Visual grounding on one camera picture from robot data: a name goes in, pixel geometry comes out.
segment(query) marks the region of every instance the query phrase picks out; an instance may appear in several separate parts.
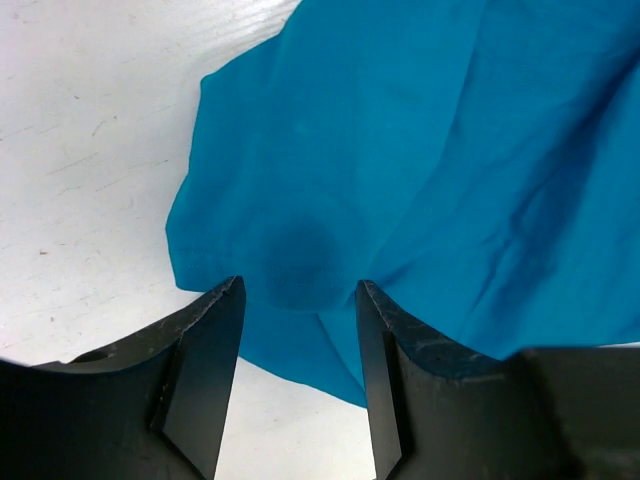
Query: white table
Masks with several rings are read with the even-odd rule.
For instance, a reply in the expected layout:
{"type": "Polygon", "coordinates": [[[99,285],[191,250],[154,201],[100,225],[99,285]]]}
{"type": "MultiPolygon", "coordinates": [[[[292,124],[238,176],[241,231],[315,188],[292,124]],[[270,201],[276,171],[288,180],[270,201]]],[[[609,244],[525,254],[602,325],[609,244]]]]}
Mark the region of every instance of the white table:
{"type": "MultiPolygon", "coordinates": [[[[202,76],[295,0],[0,2],[0,356],[69,361],[186,305],[164,236],[202,76]]],[[[370,480],[366,412],[240,362],[222,480],[370,480]]]]}

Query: teal cloth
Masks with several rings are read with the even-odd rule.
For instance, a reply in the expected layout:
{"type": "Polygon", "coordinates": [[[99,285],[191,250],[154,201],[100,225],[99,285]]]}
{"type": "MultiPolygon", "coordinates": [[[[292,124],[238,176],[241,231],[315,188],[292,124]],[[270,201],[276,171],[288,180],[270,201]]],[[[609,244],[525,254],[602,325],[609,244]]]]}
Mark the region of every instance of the teal cloth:
{"type": "Polygon", "coordinates": [[[640,340],[640,1],[304,0],[202,81],[167,234],[241,353],[363,404],[353,291],[495,358],[640,340]]]}

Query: white surface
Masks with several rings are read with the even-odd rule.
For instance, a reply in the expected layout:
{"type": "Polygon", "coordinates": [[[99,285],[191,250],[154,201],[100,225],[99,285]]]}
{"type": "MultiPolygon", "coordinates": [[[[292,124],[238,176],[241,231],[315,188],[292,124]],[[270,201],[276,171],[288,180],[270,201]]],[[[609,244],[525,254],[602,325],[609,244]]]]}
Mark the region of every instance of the white surface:
{"type": "MultiPolygon", "coordinates": [[[[199,80],[294,3],[0,2],[0,356],[68,361],[194,297],[164,223],[199,80]]],[[[364,410],[240,362],[218,478],[373,476],[364,410]]]]}

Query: scratch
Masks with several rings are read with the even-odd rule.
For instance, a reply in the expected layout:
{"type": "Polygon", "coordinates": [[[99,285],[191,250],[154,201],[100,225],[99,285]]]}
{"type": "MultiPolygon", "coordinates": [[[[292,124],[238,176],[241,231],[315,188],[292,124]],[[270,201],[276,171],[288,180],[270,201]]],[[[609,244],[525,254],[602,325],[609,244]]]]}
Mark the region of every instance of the scratch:
{"type": "Polygon", "coordinates": [[[20,130],[16,130],[15,132],[11,132],[11,133],[9,133],[9,134],[5,135],[5,136],[4,136],[4,137],[2,137],[0,140],[4,140],[5,138],[13,137],[14,135],[18,135],[19,133],[26,132],[26,131],[28,131],[28,130],[31,130],[32,128],[34,128],[34,126],[33,126],[33,125],[30,125],[30,126],[28,126],[28,127],[22,128],[22,129],[20,129],[20,130]]]}
{"type": "Polygon", "coordinates": [[[104,190],[105,188],[109,188],[110,186],[115,185],[118,182],[121,182],[125,178],[127,178],[127,177],[122,177],[122,178],[119,178],[118,180],[115,180],[115,181],[113,181],[111,183],[107,183],[106,185],[103,185],[102,187],[96,189],[96,192],[99,192],[100,190],[104,190]]]}
{"type": "Polygon", "coordinates": [[[169,159],[167,158],[166,160],[154,160],[152,162],[144,162],[144,163],[138,163],[137,165],[132,165],[129,168],[127,168],[127,170],[133,170],[134,168],[140,168],[140,167],[157,167],[158,165],[162,165],[163,163],[167,163],[169,161],[169,159]]]}
{"type": "Polygon", "coordinates": [[[98,130],[100,130],[100,127],[102,127],[102,125],[104,125],[105,123],[107,123],[106,120],[101,121],[98,126],[93,130],[93,133],[91,134],[91,137],[95,137],[96,134],[98,133],[98,130]]]}
{"type": "Polygon", "coordinates": [[[77,162],[73,162],[73,163],[70,163],[69,165],[65,165],[64,167],[60,167],[60,168],[58,168],[58,169],[56,169],[56,170],[52,170],[52,171],[50,171],[49,173],[47,173],[47,175],[52,175],[52,174],[54,174],[54,173],[61,172],[62,170],[66,170],[67,168],[75,167],[76,165],[79,165],[79,164],[81,164],[82,162],[86,162],[87,160],[89,160],[89,159],[91,159],[91,158],[95,157],[96,155],[98,155],[98,152],[92,153],[92,154],[91,154],[91,155],[89,155],[88,157],[81,158],[81,159],[80,159],[80,160],[78,160],[77,162]]]}
{"type": "Polygon", "coordinates": [[[165,107],[162,107],[162,108],[160,108],[158,110],[154,110],[151,113],[147,113],[146,115],[143,115],[142,117],[139,117],[138,121],[144,120],[145,118],[149,118],[149,117],[151,117],[153,115],[157,115],[158,113],[164,112],[165,110],[169,110],[171,107],[173,107],[173,103],[171,105],[167,105],[165,107]]]}
{"type": "Polygon", "coordinates": [[[46,130],[39,131],[38,134],[50,132],[51,130],[53,130],[54,128],[58,128],[59,126],[60,126],[60,124],[58,123],[58,124],[54,125],[53,127],[47,128],[46,130]]]}
{"type": "Polygon", "coordinates": [[[67,192],[70,192],[71,190],[78,190],[79,188],[82,187],[69,187],[69,188],[65,188],[63,191],[61,191],[58,195],[56,195],[56,197],[59,197],[60,195],[64,195],[67,192]]]}

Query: black clamp jaw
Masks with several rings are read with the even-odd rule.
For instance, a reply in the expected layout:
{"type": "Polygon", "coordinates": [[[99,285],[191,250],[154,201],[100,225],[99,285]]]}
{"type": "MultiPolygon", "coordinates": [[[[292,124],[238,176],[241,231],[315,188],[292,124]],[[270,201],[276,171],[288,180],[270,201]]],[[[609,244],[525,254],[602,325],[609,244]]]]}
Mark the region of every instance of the black clamp jaw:
{"type": "MultiPolygon", "coordinates": [[[[378,480],[640,479],[639,349],[498,362],[356,299],[378,480]]],[[[70,364],[0,361],[0,478],[212,480],[245,301],[231,278],[70,364]]]]}
{"type": "Polygon", "coordinates": [[[0,478],[214,478],[242,279],[70,364],[0,362],[0,478]]]}
{"type": "Polygon", "coordinates": [[[640,479],[640,350],[499,362],[357,289],[378,480],[640,479]]]}

